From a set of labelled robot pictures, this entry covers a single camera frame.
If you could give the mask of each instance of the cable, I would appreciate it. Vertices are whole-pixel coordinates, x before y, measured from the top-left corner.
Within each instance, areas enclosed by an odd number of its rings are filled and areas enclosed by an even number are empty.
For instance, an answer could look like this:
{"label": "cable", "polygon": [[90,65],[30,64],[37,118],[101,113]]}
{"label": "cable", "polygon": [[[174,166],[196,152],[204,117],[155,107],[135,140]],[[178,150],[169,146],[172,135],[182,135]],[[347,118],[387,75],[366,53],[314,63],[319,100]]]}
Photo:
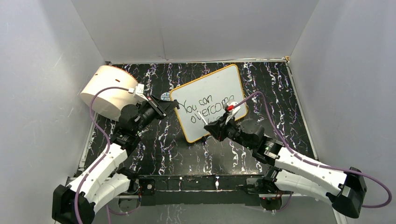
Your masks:
{"label": "cable", "polygon": [[110,218],[110,210],[109,210],[109,205],[106,204],[106,211],[107,211],[107,221],[109,222],[109,224],[111,223],[111,218]]}
{"label": "cable", "polygon": [[311,161],[306,161],[306,160],[304,160],[304,159],[299,155],[299,153],[297,153],[296,151],[294,151],[294,150],[286,143],[285,138],[279,133],[278,129],[276,129],[276,127],[275,127],[275,125],[274,125],[274,122],[272,121],[271,115],[270,115],[270,113],[269,113],[269,110],[268,110],[267,101],[265,100],[265,96],[264,96],[264,94],[263,94],[262,92],[256,91],[256,92],[250,94],[248,97],[246,97],[245,99],[243,99],[243,101],[239,102],[237,105],[235,105],[235,106],[229,106],[229,107],[227,108],[227,110],[231,110],[231,109],[233,109],[233,108],[235,108],[235,107],[240,106],[241,104],[245,103],[247,100],[251,99],[253,96],[258,95],[258,94],[260,94],[260,95],[262,96],[262,99],[263,99],[263,101],[264,101],[265,111],[266,111],[266,113],[267,113],[267,115],[268,115],[268,119],[269,119],[269,121],[270,121],[270,123],[271,123],[271,125],[272,125],[272,128],[274,129],[275,133],[279,136],[279,138],[281,139],[281,141],[283,142],[283,144],[286,146],[286,148],[288,149],[288,151],[289,151],[290,153],[293,153],[294,156],[295,156],[296,158],[300,159],[301,161],[303,161],[303,162],[305,162],[305,163],[308,163],[308,164],[310,164],[310,165],[313,165],[313,166],[315,166],[315,167],[321,167],[321,168],[325,168],[325,169],[338,170],[338,171],[343,171],[343,172],[347,172],[347,173],[351,173],[351,174],[356,174],[356,175],[361,175],[361,176],[367,177],[368,179],[370,179],[370,180],[372,180],[372,181],[378,183],[381,187],[383,187],[383,188],[386,190],[386,192],[388,193],[388,199],[387,199],[386,202],[384,202],[384,203],[382,203],[382,204],[376,204],[376,205],[362,205],[363,208],[372,208],[372,209],[373,209],[373,208],[381,208],[381,207],[384,207],[384,206],[388,205],[388,204],[392,201],[392,192],[390,192],[389,188],[388,188],[387,186],[385,186],[384,183],[382,183],[382,182],[379,181],[378,179],[376,179],[376,178],[374,178],[374,177],[372,177],[372,176],[370,176],[370,175],[368,175],[368,174],[361,173],[361,172],[354,171],[354,170],[345,169],[345,168],[338,168],[338,167],[327,166],[327,165],[321,165],[321,164],[319,165],[318,163],[314,163],[314,162],[311,162]]}
{"label": "cable", "polygon": [[74,212],[76,214],[76,218],[78,221],[78,224],[83,224],[83,221],[81,220],[80,217],[80,211],[78,210],[78,195],[80,194],[80,190],[81,187],[83,186],[84,182],[86,181],[88,175],[93,171],[93,169],[95,169],[95,167],[97,167],[97,165],[99,165],[99,163],[106,157],[107,153],[110,150],[110,138],[109,136],[106,134],[106,132],[98,125],[98,123],[96,123],[95,119],[93,118],[93,114],[92,114],[92,105],[93,105],[93,101],[95,100],[95,98],[102,92],[106,91],[106,90],[110,90],[110,89],[119,89],[119,90],[125,90],[128,91],[128,89],[126,88],[122,88],[122,87],[107,87],[104,88],[102,90],[100,90],[98,93],[96,93],[95,96],[93,96],[92,100],[91,100],[91,104],[89,105],[89,116],[91,118],[91,121],[93,122],[93,124],[95,125],[95,127],[103,133],[104,137],[106,138],[106,142],[107,142],[107,148],[105,150],[105,153],[103,154],[103,156],[88,170],[88,172],[84,175],[83,179],[81,180],[80,184],[77,187],[77,191],[76,194],[74,196]]}
{"label": "cable", "polygon": [[276,212],[280,212],[283,211],[287,206],[289,206],[290,202],[291,202],[291,196],[293,195],[293,192],[290,192],[290,196],[289,199],[287,200],[287,203],[285,204],[285,206],[283,208],[280,208],[278,210],[276,210]]}

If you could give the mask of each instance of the white marker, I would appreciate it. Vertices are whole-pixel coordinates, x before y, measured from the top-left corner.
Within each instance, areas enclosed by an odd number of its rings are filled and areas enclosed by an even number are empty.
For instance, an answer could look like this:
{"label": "white marker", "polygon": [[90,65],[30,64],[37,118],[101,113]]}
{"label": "white marker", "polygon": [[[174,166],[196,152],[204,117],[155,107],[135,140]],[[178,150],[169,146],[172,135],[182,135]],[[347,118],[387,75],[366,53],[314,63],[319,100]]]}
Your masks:
{"label": "white marker", "polygon": [[202,116],[202,114],[200,112],[198,112],[198,114],[202,118],[202,120],[204,121],[205,125],[208,125],[208,122],[206,122],[204,116]]}

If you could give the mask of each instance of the white arm segment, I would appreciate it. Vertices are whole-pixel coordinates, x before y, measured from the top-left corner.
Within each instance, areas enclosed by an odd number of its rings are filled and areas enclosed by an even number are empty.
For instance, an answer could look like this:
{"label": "white arm segment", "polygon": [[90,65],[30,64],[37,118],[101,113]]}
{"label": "white arm segment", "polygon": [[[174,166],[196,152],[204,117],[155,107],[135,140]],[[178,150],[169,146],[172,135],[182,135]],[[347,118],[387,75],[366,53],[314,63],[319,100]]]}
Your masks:
{"label": "white arm segment", "polygon": [[109,181],[105,182],[100,186],[99,190],[93,197],[92,202],[95,203],[93,211],[98,212],[103,206],[105,206],[109,201],[115,198],[117,195],[125,192],[129,188],[131,180],[129,180],[125,175],[115,174]]}
{"label": "white arm segment", "polygon": [[[275,160],[275,167],[286,169],[293,173],[296,173],[297,175],[301,175],[306,179],[317,183],[327,192],[335,196],[338,195],[338,193],[341,191],[341,189],[339,188],[339,184],[344,184],[345,179],[347,178],[347,175],[341,171],[319,168],[307,164],[296,158],[294,154],[290,153],[285,147],[281,148],[278,155],[280,156],[280,158]],[[321,162],[318,162],[301,154],[298,155],[306,161],[311,161],[326,166]]]}
{"label": "white arm segment", "polygon": [[332,202],[326,196],[327,190],[302,176],[282,170],[276,176],[274,183],[282,191],[293,191],[321,200],[329,205]]}
{"label": "white arm segment", "polygon": [[[79,177],[73,180],[69,185],[71,185],[71,190],[74,192],[77,191],[78,185],[82,181],[84,175],[90,170],[90,168],[102,157],[104,152],[102,152],[99,157],[83,172]],[[128,157],[126,150],[120,148],[119,145],[111,144],[110,150],[106,157],[99,163],[99,165],[93,169],[93,171],[89,174],[86,181],[83,183],[83,186],[80,192],[85,193],[85,198],[92,202],[94,194],[99,189],[99,187],[103,184],[105,179],[113,172],[120,163],[126,160]]]}

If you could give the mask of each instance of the white enclosure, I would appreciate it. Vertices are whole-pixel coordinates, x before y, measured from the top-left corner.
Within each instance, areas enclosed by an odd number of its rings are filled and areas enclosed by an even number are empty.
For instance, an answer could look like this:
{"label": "white enclosure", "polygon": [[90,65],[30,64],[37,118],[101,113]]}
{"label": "white enclosure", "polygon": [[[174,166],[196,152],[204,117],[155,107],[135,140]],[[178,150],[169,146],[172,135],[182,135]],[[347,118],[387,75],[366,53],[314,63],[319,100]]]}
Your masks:
{"label": "white enclosure", "polygon": [[[393,0],[0,1],[0,223],[54,223],[52,192],[77,170],[91,124],[79,94],[105,61],[290,56],[319,159],[396,192],[395,21]],[[366,182],[365,204],[384,202]],[[395,209],[348,223],[396,223]]]}
{"label": "white enclosure", "polygon": [[0,223],[54,223],[91,123],[79,94],[104,60],[69,0],[0,1],[0,60]]}
{"label": "white enclosure", "polygon": [[[327,164],[354,166],[396,192],[396,2],[321,0],[290,66],[312,141]],[[386,201],[367,180],[365,204]],[[396,223],[396,205],[348,223]]]}
{"label": "white enclosure", "polygon": [[72,2],[106,61],[147,63],[289,56],[318,0]]}

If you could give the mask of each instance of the blue sticker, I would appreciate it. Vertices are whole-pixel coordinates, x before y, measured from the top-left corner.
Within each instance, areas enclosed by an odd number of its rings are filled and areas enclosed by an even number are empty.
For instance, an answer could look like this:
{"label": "blue sticker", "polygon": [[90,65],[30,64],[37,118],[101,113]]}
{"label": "blue sticker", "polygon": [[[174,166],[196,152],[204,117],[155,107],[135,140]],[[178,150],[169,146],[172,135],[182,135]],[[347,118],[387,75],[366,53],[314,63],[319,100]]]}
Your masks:
{"label": "blue sticker", "polygon": [[170,94],[169,94],[169,92],[164,92],[163,94],[161,94],[161,100],[170,101]]}

